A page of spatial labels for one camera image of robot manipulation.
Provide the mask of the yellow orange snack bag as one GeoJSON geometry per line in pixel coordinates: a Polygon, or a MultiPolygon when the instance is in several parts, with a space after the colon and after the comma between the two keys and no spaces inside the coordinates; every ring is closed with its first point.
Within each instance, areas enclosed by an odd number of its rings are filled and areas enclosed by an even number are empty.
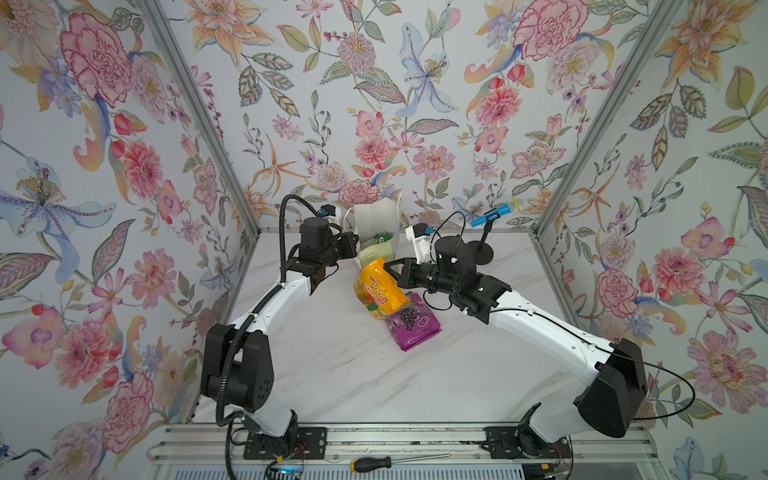
{"type": "Polygon", "coordinates": [[[394,284],[384,266],[382,257],[374,260],[362,269],[353,284],[357,299],[376,320],[383,320],[408,304],[406,294],[394,284]]]}

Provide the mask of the paper bag white green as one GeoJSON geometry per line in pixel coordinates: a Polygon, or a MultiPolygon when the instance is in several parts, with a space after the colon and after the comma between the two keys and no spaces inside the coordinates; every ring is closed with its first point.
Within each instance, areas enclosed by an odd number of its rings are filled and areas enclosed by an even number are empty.
{"type": "Polygon", "coordinates": [[[342,229],[358,237],[355,262],[359,271],[378,259],[395,260],[400,235],[399,202],[383,198],[354,205],[343,216],[342,229]]]}

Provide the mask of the purple magenta snack bag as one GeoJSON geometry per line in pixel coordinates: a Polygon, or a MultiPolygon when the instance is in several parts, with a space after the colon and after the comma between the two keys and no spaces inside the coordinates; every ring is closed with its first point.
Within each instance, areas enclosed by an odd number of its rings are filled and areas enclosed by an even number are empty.
{"type": "Polygon", "coordinates": [[[406,298],[407,305],[384,319],[395,343],[403,352],[430,340],[442,330],[434,312],[420,295],[408,292],[406,298]]]}

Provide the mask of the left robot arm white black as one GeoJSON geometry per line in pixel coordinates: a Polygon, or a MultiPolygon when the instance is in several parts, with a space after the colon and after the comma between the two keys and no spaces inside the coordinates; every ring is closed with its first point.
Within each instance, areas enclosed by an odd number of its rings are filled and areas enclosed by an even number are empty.
{"type": "Polygon", "coordinates": [[[296,455],[300,443],[297,413],[272,393],[275,379],[269,328],[288,319],[326,279],[327,269],[357,255],[358,236],[345,232],[337,208],[315,208],[297,194],[286,195],[280,222],[279,278],[235,322],[211,327],[204,341],[200,393],[215,401],[215,423],[226,429],[224,465],[232,464],[235,424],[248,440],[272,457],[269,467],[296,455]]]}

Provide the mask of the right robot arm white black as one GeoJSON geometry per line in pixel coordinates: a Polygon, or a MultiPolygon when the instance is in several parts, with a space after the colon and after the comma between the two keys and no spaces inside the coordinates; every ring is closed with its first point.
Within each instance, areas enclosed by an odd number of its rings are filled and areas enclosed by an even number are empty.
{"type": "Polygon", "coordinates": [[[628,339],[611,343],[550,315],[508,283],[479,272],[470,246],[458,236],[414,249],[415,256],[383,265],[398,287],[446,294],[464,314],[526,341],[579,383],[563,400],[532,405],[514,428],[487,439],[489,450],[537,458],[582,432],[620,439],[640,421],[649,364],[637,344],[628,339]]]}

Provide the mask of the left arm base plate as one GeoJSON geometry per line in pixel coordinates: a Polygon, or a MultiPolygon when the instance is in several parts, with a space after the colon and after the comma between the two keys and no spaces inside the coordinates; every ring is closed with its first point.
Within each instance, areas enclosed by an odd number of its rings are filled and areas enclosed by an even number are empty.
{"type": "Polygon", "coordinates": [[[283,437],[250,433],[244,447],[245,460],[274,460],[278,457],[298,460],[323,460],[327,447],[328,429],[325,427],[298,427],[283,437]]]}

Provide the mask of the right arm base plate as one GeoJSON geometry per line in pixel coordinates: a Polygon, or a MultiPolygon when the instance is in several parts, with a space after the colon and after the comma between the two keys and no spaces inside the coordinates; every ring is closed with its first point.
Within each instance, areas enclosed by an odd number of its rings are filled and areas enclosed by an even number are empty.
{"type": "Polygon", "coordinates": [[[483,446],[492,459],[558,460],[570,458],[572,447],[564,437],[546,443],[530,428],[518,426],[489,426],[484,429],[483,446]]]}

